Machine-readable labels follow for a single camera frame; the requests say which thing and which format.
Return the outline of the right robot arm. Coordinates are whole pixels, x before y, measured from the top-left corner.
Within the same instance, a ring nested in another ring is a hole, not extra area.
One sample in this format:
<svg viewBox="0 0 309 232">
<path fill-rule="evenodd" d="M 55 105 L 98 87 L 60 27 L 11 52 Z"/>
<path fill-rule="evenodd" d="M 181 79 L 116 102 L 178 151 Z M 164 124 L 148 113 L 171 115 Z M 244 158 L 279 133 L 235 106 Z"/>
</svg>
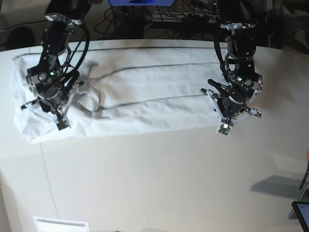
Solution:
<svg viewBox="0 0 309 232">
<path fill-rule="evenodd" d="M 27 70 L 26 81 L 36 100 L 46 113 L 58 114 L 58 109 L 68 100 L 69 91 L 78 79 L 90 43 L 90 33 L 83 20 L 95 0 L 52 0 L 45 17 L 51 21 L 42 34 L 42 54 L 39 63 Z M 69 72 L 72 58 L 69 37 L 74 27 L 84 32 L 86 44 L 80 60 Z"/>
</svg>

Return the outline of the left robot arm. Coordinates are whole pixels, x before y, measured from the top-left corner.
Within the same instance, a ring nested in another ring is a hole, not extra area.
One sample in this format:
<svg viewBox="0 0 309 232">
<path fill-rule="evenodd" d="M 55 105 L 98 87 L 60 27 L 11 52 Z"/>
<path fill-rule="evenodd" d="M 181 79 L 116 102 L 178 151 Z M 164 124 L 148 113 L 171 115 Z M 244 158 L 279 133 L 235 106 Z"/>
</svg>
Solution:
<svg viewBox="0 0 309 232">
<path fill-rule="evenodd" d="M 219 109 L 225 118 L 244 111 L 263 87 L 262 76 L 255 71 L 253 56 L 256 44 L 252 35 L 256 18 L 249 0 L 219 0 L 220 28 L 214 48 L 227 86 L 210 79 L 208 83 L 219 91 Z"/>
</svg>

